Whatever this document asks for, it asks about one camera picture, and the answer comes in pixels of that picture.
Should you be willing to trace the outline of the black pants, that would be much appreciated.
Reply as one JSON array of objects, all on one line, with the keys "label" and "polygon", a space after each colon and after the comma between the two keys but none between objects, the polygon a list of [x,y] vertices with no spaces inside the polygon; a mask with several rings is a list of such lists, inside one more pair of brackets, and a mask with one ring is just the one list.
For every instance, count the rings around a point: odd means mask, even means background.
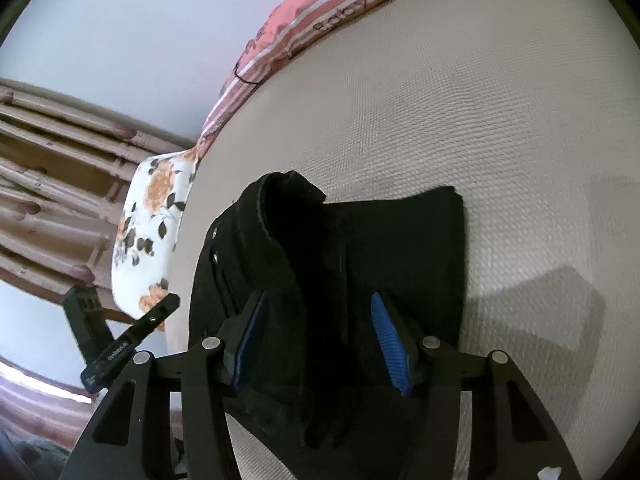
[{"label": "black pants", "polygon": [[330,204],[301,174],[250,184],[210,225],[189,339],[266,297],[253,361],[224,407],[299,479],[396,479],[423,422],[392,384],[371,316],[380,296],[414,339],[459,341],[461,196]]}]

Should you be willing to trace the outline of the floral white orange pillow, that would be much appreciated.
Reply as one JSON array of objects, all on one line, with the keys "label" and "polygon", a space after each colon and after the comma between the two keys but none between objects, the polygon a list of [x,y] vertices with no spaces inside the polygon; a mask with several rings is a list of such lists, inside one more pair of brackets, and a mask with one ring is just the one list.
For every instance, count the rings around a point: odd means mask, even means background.
[{"label": "floral white orange pillow", "polygon": [[186,201],[198,170],[195,148],[154,155],[137,166],[122,206],[111,264],[115,306],[137,320],[169,292]]}]

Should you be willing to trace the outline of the grey textured mattress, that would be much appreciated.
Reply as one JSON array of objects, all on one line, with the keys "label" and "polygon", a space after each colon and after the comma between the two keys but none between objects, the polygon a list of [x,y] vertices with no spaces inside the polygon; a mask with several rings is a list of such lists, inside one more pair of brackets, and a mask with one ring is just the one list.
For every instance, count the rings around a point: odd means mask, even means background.
[{"label": "grey textured mattress", "polygon": [[261,86],[203,159],[170,287],[250,182],[462,195],[462,347],[513,356],[586,479],[639,419],[639,50],[608,0],[392,0]]}]

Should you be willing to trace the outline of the brown pleated curtain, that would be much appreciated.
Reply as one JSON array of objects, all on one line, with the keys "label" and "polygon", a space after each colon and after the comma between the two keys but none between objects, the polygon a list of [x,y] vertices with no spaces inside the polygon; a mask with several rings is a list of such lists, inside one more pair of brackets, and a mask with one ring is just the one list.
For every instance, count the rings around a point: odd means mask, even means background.
[{"label": "brown pleated curtain", "polygon": [[1,83],[1,278],[60,304],[96,286],[108,318],[111,256],[140,162],[188,144],[168,132],[17,81]]}]

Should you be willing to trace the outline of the green fuzzy cloth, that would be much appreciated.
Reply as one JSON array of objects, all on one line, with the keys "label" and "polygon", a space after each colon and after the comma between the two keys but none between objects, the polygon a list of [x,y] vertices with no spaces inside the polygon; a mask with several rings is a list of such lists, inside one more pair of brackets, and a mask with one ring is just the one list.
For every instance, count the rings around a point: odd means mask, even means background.
[{"label": "green fuzzy cloth", "polygon": [[58,480],[70,452],[43,438],[1,431],[1,478]]}]

